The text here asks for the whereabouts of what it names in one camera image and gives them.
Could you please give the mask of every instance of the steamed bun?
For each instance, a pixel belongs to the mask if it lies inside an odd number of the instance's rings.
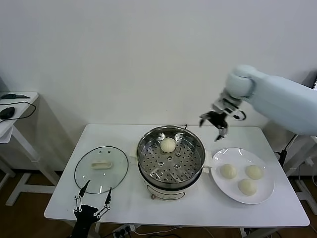
[[[246,168],[246,174],[251,179],[259,180],[263,177],[263,170],[259,166],[249,165]]]
[[[238,188],[243,194],[247,196],[252,196],[257,192],[257,185],[249,178],[239,181]]]
[[[160,148],[163,152],[170,153],[173,152],[176,148],[176,141],[172,138],[165,138],[160,143]]]
[[[226,179],[233,179],[234,177],[237,176],[237,170],[231,164],[225,164],[221,166],[220,172],[222,176],[224,176]]]

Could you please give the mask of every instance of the cable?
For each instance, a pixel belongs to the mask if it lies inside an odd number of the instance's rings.
[[[300,170],[301,170],[301,166],[303,164],[301,164],[299,167],[298,167],[298,180],[301,180],[301,177],[300,177]],[[311,192],[308,190],[308,188],[306,188],[305,186],[303,186],[303,188],[306,190],[306,192],[308,192],[308,194],[311,195]]]
[[[180,236],[178,236],[177,234],[169,234],[169,235],[151,235],[149,236],[148,238],[151,238],[151,237],[177,237],[177,238],[181,238]]]
[[[316,184],[316,182],[315,182],[315,180],[314,180],[314,176],[315,176],[315,175],[312,176],[312,180],[313,180],[313,183],[315,184],[315,186],[317,187],[317,184]]]
[[[279,155],[278,161],[282,167],[284,166],[284,163],[286,160],[287,150],[293,145],[293,143],[297,137],[298,137],[298,135],[294,135],[281,152],[277,152],[277,151],[274,152],[274,153],[277,153]]]
[[[277,234],[278,234],[278,236],[280,237],[280,238],[282,238],[282,236],[281,236],[281,234],[279,233],[279,232],[276,232]]]
[[[144,233],[144,234],[137,233],[136,231],[134,231],[134,233],[139,235],[139,236],[145,236],[145,235],[152,235],[152,234],[163,233],[163,232],[171,232],[171,231],[179,229],[179,228],[183,228],[183,227],[175,227],[175,228],[167,230],[167,231],[151,232],[151,233]]]
[[[206,227],[204,227],[204,229],[209,233],[209,235],[210,235],[212,238],[214,238],[214,236],[211,234],[211,232],[210,232]]]
[[[294,143],[294,140],[297,138],[298,135],[294,135],[292,137],[292,139],[287,143],[287,145],[285,146],[284,150],[287,150],[288,149],[288,146],[292,143]]]
[[[106,238],[106,237],[109,237],[109,236],[111,236],[111,235],[113,235],[115,232],[112,232],[112,233],[110,233],[110,234],[108,234],[108,235],[105,235],[104,237],[102,237],[102,238]]]
[[[309,224],[309,225],[314,230],[314,232],[317,233],[316,229],[311,224]]]
[[[7,120],[18,120],[18,119],[28,118],[28,117],[30,117],[30,116],[35,112],[35,110],[36,110],[36,106],[35,106],[34,104],[28,103],[28,102],[17,102],[17,103],[7,103],[7,104],[2,104],[2,103],[0,103],[0,105],[2,105],[2,106],[7,106],[7,105],[14,105],[14,104],[19,104],[19,103],[29,104],[30,106],[34,107],[34,109],[33,109],[33,111],[32,111],[29,115],[27,115],[27,116],[25,116],[25,117],[4,119],[4,120],[0,121],[0,123],[1,123],[1,122],[4,122],[4,121],[7,121]]]
[[[298,135],[294,135],[294,136],[293,136],[292,142],[289,144],[289,147],[288,147],[287,149],[289,149],[289,148],[292,147],[292,145],[293,145],[293,143],[295,142],[295,140],[297,139],[297,137],[298,137]]]

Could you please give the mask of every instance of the pot base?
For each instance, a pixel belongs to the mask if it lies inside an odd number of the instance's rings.
[[[189,192],[190,188],[185,188],[179,191],[166,191],[152,186],[147,181],[144,180],[144,185],[146,186],[148,192],[151,194],[151,199],[161,199],[164,201],[178,200],[185,196]]]

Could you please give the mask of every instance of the white table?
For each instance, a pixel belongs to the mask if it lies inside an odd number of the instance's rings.
[[[0,104],[9,104],[15,102],[28,102],[33,103],[38,98],[38,93],[36,92],[10,92],[13,94],[23,94],[30,98],[17,98],[17,99],[1,99]],[[0,111],[7,107],[15,107],[15,113],[13,118],[19,118],[22,114],[30,107],[29,104],[21,103],[14,105],[0,105]],[[25,137],[19,132],[19,130],[14,126],[16,120],[7,120],[0,123],[0,137],[5,135],[8,130],[13,128],[12,136],[22,145],[26,151],[27,157],[30,161],[54,184],[57,185],[59,176],[49,167],[49,165],[41,159],[40,155],[32,147],[32,145],[25,139]],[[15,173],[3,162],[0,161],[0,169],[3,170],[6,175],[0,182],[0,189],[9,177],[14,177]],[[41,186],[41,185],[28,185],[25,184],[29,179],[31,174],[24,174],[13,190],[11,196],[6,202],[7,206],[12,206],[17,200],[21,192],[35,192],[35,193],[53,193],[55,186]]]
[[[77,146],[45,210],[45,217],[74,221],[73,197],[78,194],[74,170],[88,151],[105,145],[116,146],[131,154],[139,139],[154,125],[89,124]],[[212,126],[187,127],[203,142],[206,150],[240,147],[262,158],[275,179],[271,198],[258,205],[246,205],[226,196],[208,173],[203,173],[188,194],[176,201],[151,200],[138,171],[129,158],[129,170],[123,182],[113,190],[111,210],[101,222],[195,227],[245,227],[259,229],[248,237],[261,238],[282,227],[307,226],[310,221],[279,165],[262,131],[257,127],[230,127],[228,136],[213,143],[217,130]],[[85,194],[83,204],[100,207],[106,194]]]

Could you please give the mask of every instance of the wooden floor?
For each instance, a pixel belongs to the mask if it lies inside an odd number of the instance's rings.
[[[17,199],[14,206],[5,206],[5,202],[18,183],[22,174],[17,174],[15,178],[10,178],[7,184],[0,190],[0,238],[65,238],[71,234],[72,228],[62,221],[48,220],[44,217],[44,210],[50,200],[48,194],[23,193]],[[317,199],[317,187],[311,181],[305,181],[313,196]],[[33,174],[29,184],[50,185],[50,182],[41,174]],[[309,206],[303,202],[311,225],[317,228],[317,216],[313,215]],[[102,224],[100,233],[105,236],[111,233],[120,225]],[[168,230],[171,227],[141,226],[137,229],[138,233],[149,233]],[[239,238],[238,229],[234,228],[208,228],[214,238]],[[181,238],[210,238],[210,235],[203,228],[180,228],[172,231]],[[283,238],[317,238],[311,227],[304,228],[285,228],[279,231]],[[132,237],[144,237],[132,233]]]

